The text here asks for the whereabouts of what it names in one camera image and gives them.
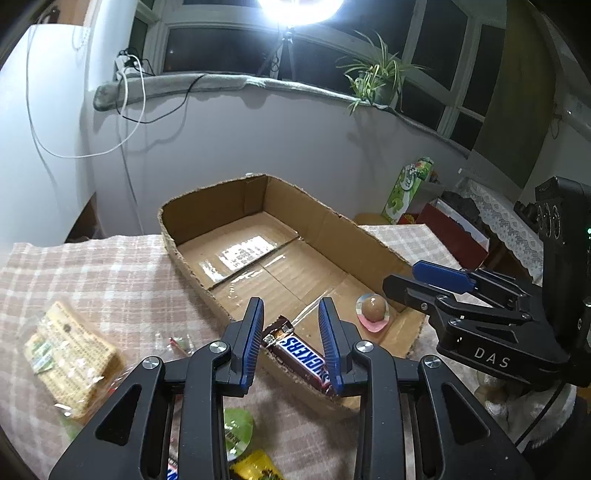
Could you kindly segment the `chocolate egg pink cup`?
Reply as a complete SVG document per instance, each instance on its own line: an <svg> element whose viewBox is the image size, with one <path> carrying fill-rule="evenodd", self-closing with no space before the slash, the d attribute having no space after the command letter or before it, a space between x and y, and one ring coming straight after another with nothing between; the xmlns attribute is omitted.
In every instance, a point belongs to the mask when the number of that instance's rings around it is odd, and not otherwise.
<svg viewBox="0 0 591 480"><path fill-rule="evenodd" d="M388 302L378 294L365 294L356 301L356 318L372 334L378 334L390 324Z"/></svg>

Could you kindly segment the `green lid jelly cup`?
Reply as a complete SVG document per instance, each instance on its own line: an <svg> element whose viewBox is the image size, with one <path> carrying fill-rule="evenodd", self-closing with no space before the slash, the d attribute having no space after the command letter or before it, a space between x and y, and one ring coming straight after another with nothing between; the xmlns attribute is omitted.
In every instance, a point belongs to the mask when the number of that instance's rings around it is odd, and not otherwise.
<svg viewBox="0 0 591 480"><path fill-rule="evenodd" d="M254 419L248 410L226 408L223 413L225 450L228 461L235 461L249 448Z"/></svg>

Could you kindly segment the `Snickers bar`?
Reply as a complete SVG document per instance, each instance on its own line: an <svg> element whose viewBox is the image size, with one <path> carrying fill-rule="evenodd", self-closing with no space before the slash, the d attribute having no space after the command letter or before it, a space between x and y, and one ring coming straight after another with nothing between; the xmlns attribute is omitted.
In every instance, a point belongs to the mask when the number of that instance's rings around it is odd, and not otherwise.
<svg viewBox="0 0 591 480"><path fill-rule="evenodd" d="M263 329L263 347L281 365L325 396L335 397L335 389L325 364L325 357L297 335L294 325L280 316Z"/></svg>
<svg viewBox="0 0 591 480"><path fill-rule="evenodd" d="M178 479L177 461L172 457L168 458L166 479L167 480L177 480Z"/></svg>

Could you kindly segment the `yellow candy packet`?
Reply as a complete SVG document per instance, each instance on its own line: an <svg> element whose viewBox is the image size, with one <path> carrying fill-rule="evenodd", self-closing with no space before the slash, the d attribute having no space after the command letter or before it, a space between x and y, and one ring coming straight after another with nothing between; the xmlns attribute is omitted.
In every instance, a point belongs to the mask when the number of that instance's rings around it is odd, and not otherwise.
<svg viewBox="0 0 591 480"><path fill-rule="evenodd" d="M249 455L230 466L230 471L245 480L283 480L283 473L276 467L263 449L253 450Z"/></svg>

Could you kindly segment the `packaged sliced bread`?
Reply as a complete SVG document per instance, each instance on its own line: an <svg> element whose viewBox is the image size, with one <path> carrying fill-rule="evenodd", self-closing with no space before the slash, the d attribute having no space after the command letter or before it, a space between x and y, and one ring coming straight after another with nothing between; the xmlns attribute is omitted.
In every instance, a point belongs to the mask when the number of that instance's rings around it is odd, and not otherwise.
<svg viewBox="0 0 591 480"><path fill-rule="evenodd" d="M18 339L54 407L79 423L88 421L126 369L121 350L62 298L29 318Z"/></svg>

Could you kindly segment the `red dates clear bag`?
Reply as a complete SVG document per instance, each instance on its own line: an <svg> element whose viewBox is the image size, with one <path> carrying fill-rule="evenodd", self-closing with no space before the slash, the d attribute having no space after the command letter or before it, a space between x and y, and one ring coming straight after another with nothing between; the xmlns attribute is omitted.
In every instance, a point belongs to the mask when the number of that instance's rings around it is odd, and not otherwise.
<svg viewBox="0 0 591 480"><path fill-rule="evenodd" d="M164 362L190 358L197 351L189 335L166 336L161 332L154 336L154 347L156 355Z"/></svg>

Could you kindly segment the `red box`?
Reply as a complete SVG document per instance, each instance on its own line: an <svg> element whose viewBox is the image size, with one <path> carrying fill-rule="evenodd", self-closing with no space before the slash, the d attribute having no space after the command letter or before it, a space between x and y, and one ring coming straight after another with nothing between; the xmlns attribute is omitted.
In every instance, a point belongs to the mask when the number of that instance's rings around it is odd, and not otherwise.
<svg viewBox="0 0 591 480"><path fill-rule="evenodd" d="M417 221L431 229L463 268L477 269L488 257L489 238L442 199L427 203Z"/></svg>

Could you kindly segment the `lace covered side table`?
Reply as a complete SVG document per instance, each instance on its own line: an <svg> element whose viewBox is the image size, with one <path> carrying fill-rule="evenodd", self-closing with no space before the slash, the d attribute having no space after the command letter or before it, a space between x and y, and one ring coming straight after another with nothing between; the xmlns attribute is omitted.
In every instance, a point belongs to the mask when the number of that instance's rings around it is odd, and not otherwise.
<svg viewBox="0 0 591 480"><path fill-rule="evenodd" d="M470 178L460 181L457 192L475 202L482 221L527 270L533 283L541 286L543 243L514 211L514 205L501 193Z"/></svg>

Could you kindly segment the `green snack carton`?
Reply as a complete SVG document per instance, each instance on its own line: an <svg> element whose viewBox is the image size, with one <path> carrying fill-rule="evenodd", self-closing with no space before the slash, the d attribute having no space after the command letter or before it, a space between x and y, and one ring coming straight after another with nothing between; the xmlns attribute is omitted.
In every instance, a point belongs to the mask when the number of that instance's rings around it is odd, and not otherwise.
<svg viewBox="0 0 591 480"><path fill-rule="evenodd" d="M401 169L382 211L382 216L391 224L397 224L407 212L420 186L429 180L433 166L431 158L421 157Z"/></svg>

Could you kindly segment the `cardboard box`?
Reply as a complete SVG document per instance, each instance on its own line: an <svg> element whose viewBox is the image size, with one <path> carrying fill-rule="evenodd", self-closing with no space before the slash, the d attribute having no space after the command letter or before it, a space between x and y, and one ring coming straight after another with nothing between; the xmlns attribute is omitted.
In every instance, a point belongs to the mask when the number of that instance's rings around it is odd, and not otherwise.
<svg viewBox="0 0 591 480"><path fill-rule="evenodd" d="M411 261L383 241L266 174L173 198L158 221L171 260L221 325L242 320L249 299L259 297L266 325L287 318L317 351L322 298L357 324L364 296L382 293L391 274L411 274Z"/></svg>

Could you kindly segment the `potted spider plant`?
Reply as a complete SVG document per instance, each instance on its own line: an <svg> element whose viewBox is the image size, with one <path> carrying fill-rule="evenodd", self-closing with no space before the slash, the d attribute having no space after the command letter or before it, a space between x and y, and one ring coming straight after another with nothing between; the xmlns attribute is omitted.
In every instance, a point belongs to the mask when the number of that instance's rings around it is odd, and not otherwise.
<svg viewBox="0 0 591 480"><path fill-rule="evenodd" d="M404 62L396 54L391 54L388 44L377 31L375 36L379 45L365 33L359 30L355 33L378 52L372 59L355 57L346 64L342 63L345 57L339 58L337 68L348 79L349 88L355 97L348 106L349 116L353 116L360 105L390 106L396 96L402 97L409 73L426 69L425 66Z"/></svg>

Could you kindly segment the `black tripod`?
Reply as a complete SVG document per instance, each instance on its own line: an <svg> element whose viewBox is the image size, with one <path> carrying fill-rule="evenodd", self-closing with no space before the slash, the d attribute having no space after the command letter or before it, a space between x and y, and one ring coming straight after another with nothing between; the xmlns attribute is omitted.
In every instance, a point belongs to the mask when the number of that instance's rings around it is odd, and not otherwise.
<svg viewBox="0 0 591 480"><path fill-rule="evenodd" d="M266 55L263 64L256 71L256 76L262 76L264 72L269 72L270 78L280 77L280 66L283 58L287 58L287 66L290 68L290 81L297 80L296 56L294 55L294 28L287 28L280 34L279 39L273 48Z"/></svg>

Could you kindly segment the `white power strip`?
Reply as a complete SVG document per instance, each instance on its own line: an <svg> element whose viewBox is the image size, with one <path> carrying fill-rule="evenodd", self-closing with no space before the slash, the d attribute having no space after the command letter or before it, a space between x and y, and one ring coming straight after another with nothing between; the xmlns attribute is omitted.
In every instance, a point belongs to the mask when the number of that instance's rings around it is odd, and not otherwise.
<svg viewBox="0 0 591 480"><path fill-rule="evenodd" d="M141 62L134 55L128 55L120 52L115 59L115 76L118 80L123 77L139 78L145 75L145 71L141 66Z"/></svg>

